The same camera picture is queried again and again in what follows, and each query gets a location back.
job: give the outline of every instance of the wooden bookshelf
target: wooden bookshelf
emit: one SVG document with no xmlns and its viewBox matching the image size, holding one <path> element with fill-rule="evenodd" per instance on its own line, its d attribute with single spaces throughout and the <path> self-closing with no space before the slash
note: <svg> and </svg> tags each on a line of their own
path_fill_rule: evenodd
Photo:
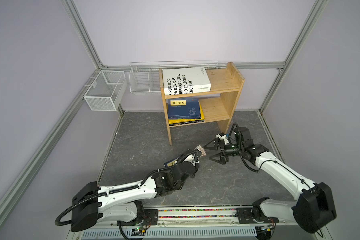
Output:
<svg viewBox="0 0 360 240">
<path fill-rule="evenodd" d="M 184 95 L 165 95 L 163 85 L 163 72 L 162 69 L 159 69 L 160 90 L 163 100 L 165 122 L 167 124 L 168 139 L 170 145 L 172 145 L 170 127 L 186 126 L 204 122 L 217 122 L 221 132 L 228 131 L 237 101 L 239 100 L 241 90 L 243 89 L 245 79 L 232 62 L 229 62 L 226 68 L 206 70 L 206 72 L 211 82 L 211 91 Z M 166 99 L 201 96 L 215 93 L 220 93 L 220 97 L 199 99 L 200 105 L 204 113 L 204 122 L 169 126 Z"/>
</svg>

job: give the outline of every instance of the small book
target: small book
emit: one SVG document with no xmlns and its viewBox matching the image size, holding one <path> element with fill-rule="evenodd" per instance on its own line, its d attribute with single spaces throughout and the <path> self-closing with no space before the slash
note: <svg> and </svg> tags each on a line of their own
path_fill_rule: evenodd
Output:
<svg viewBox="0 0 360 240">
<path fill-rule="evenodd" d="M 185 101 L 185 105 L 172 105 L 170 102 Z M 198 98 L 171 99 L 168 103 L 168 119 L 201 119 Z"/>
<path fill-rule="evenodd" d="M 169 126 L 176 126 L 176 125 L 183 125 L 183 124 L 189 124 L 189 123 L 195 123 L 195 122 L 204 122 L 204 114 L 202 107 L 200 105 L 200 119 L 176 119 L 176 120 L 168 120 Z"/>
<path fill-rule="evenodd" d="M 211 90 L 204 67 L 163 69 L 165 95 L 202 93 Z"/>
</svg>

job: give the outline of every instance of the marble floor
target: marble floor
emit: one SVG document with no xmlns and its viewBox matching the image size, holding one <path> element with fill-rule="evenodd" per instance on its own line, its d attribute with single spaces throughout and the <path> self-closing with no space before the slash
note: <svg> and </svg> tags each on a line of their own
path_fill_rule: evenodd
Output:
<svg viewBox="0 0 360 240">
<path fill-rule="evenodd" d="M 257 112 L 238 111 L 232 122 L 247 127 L 254 143 L 270 151 L 271 145 Z M 163 112 L 126 112 L 110 151 L 100 185 L 120 185 L 141 180 L 151 170 L 176 158 L 187 149 L 205 145 L 220 133 L 216 122 L 171 128 L 168 143 Z M 143 200 L 144 206 L 158 205 L 251 205 L 262 197 L 293 200 L 289 192 L 266 172 L 248 170 L 240 157 L 230 157 L 226 165 L 208 159 L 217 152 L 206 151 L 200 158 L 196 177 L 173 194 Z"/>
</svg>

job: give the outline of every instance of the white wire basket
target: white wire basket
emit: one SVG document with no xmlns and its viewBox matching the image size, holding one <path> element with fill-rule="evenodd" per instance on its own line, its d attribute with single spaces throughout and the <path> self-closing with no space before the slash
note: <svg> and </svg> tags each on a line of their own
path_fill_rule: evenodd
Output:
<svg viewBox="0 0 360 240">
<path fill-rule="evenodd" d="M 84 99 L 93 111 L 117 111 L 126 88 L 124 71 L 101 70 Z"/>
<path fill-rule="evenodd" d="M 129 87 L 133 94 L 159 94 L 158 69 L 205 67 L 217 69 L 218 61 L 169 61 L 130 63 Z"/>
</svg>

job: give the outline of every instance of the stack of books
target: stack of books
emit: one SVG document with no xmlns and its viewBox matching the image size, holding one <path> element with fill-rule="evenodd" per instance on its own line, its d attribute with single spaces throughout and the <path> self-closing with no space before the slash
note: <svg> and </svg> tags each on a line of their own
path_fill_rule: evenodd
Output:
<svg viewBox="0 0 360 240">
<path fill-rule="evenodd" d="M 204 122 L 198 98 L 173 98 L 168 100 L 169 126 Z"/>
</svg>

